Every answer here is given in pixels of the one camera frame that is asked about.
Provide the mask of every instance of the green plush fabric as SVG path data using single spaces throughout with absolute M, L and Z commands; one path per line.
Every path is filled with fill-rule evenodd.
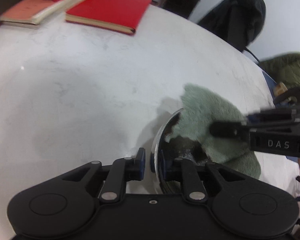
M 287 88 L 300 86 L 300 53 L 289 53 L 259 63 L 277 83 L 282 82 Z
M 260 164 L 248 144 L 236 139 L 215 138 L 209 133 L 213 121 L 244 121 L 244 115 L 230 102 L 206 88 L 188 84 L 181 97 L 183 110 L 172 133 L 166 138 L 181 136 L 198 141 L 207 156 L 238 172 L 258 179 Z

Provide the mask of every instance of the white table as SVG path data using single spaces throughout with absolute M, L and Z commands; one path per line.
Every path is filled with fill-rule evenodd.
M 93 160 L 150 153 L 181 108 L 183 85 L 207 87 L 243 113 L 269 107 L 261 70 L 201 27 L 150 6 L 135 36 L 64 22 L 0 27 L 0 240 L 19 191 Z M 291 191 L 296 163 L 258 154 L 261 179 Z M 129 191 L 154 193 L 146 179 Z

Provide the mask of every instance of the green furry cushion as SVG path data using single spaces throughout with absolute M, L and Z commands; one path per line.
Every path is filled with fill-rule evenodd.
M 244 115 L 230 102 L 206 88 L 188 84 L 181 97 L 183 110 L 172 133 L 166 138 L 181 136 L 198 141 L 207 156 L 238 172 L 258 179 L 260 164 L 247 143 L 235 139 L 215 138 L 209 133 L 214 121 L 244 121 Z

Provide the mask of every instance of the screw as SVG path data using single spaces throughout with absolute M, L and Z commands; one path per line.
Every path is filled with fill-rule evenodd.
M 101 195 L 104 200 L 115 200 L 117 196 L 118 195 L 114 192 L 105 192 Z
M 200 191 L 194 191 L 189 194 L 189 197 L 194 200 L 202 200 L 205 198 L 205 193 Z

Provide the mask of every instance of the black cable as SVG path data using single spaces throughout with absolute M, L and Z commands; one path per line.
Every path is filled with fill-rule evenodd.
M 258 61 L 258 64 L 260 64 L 260 60 L 251 52 L 250 49 L 248 49 L 247 47 L 245 47 L 244 50 L 247 51 L 247 52 L 249 52 Z

